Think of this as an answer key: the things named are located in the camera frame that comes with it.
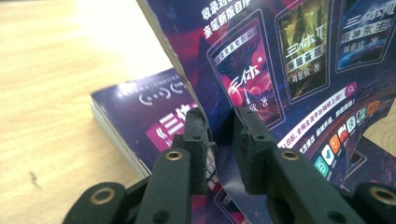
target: book cover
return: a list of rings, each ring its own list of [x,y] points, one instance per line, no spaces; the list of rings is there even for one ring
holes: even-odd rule
[[[186,113],[196,106],[174,69],[92,93],[95,119],[141,178],[172,146],[173,136],[184,132]],[[192,196],[191,222],[246,222],[219,183],[213,153],[206,166],[208,194]]]
[[[220,181],[249,220],[256,197],[241,192],[227,140],[233,106],[340,186],[361,133],[394,101],[394,0],[138,2],[223,143]]]

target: table surface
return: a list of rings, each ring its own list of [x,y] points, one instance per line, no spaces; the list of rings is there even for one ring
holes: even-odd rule
[[[61,223],[92,185],[138,180],[90,92],[172,65],[135,1],[80,2],[0,3],[0,223]],[[365,133],[393,155],[395,107]]]

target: black plastic part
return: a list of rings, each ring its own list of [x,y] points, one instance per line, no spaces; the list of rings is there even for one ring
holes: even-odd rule
[[[140,204],[145,195],[146,187],[149,182],[149,176],[132,185],[126,190],[124,206],[129,210],[125,223],[134,223],[139,214]]]
[[[396,189],[389,186],[358,185],[352,205],[367,223],[396,223]]]
[[[277,185],[294,223],[364,223],[302,153],[280,148],[266,159],[273,179],[265,181]]]
[[[70,209],[64,224],[122,223],[128,214],[123,207],[125,187],[105,182],[87,189]]]
[[[274,137],[255,112],[244,107],[234,108],[233,150],[246,192],[266,193],[264,153],[276,148]]]
[[[201,110],[198,107],[189,110],[184,134],[175,136],[172,147],[182,147],[191,154],[191,194],[206,195],[207,151],[216,146],[209,137],[209,126]]]
[[[182,148],[160,153],[135,223],[190,223],[190,159]]]

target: purple book cover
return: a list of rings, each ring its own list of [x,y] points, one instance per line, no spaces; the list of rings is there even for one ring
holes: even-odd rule
[[[256,111],[279,147],[301,151],[340,186],[361,133],[394,101],[394,0],[139,3],[222,143],[221,183],[252,222],[268,219],[264,197],[244,194],[235,168],[234,105]]]
[[[174,69],[93,92],[92,102],[149,170],[159,152],[172,146],[173,136],[183,133],[186,112],[197,106]],[[233,202],[224,200],[213,155],[206,164],[208,195],[192,196],[192,223],[244,222]]]

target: app icon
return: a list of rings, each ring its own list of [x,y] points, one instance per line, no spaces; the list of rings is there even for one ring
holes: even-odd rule
[[[366,107],[356,113],[356,122],[361,123],[366,118]]]
[[[332,148],[332,151],[334,152],[334,154],[337,154],[338,150],[340,150],[340,147],[341,147],[341,143],[340,143],[340,140],[338,140],[337,134],[332,136],[329,143],[330,143],[330,147]]]
[[[322,157],[326,161],[328,165],[332,165],[332,162],[334,161],[334,154],[332,153],[332,150],[330,149],[329,145],[326,145],[326,147],[323,148],[322,150]]]
[[[347,140],[348,133],[347,126],[345,124],[338,129],[338,137],[340,138],[341,143],[344,143]]]
[[[315,161],[315,167],[324,177],[329,173],[329,166],[327,166],[326,162],[321,157],[318,157],[317,161]]]
[[[346,128],[349,133],[352,133],[355,127],[356,127],[355,116],[352,116],[346,121]]]
[[[379,101],[374,101],[373,103],[370,103],[367,105],[367,116],[370,116],[375,113],[379,108]]]

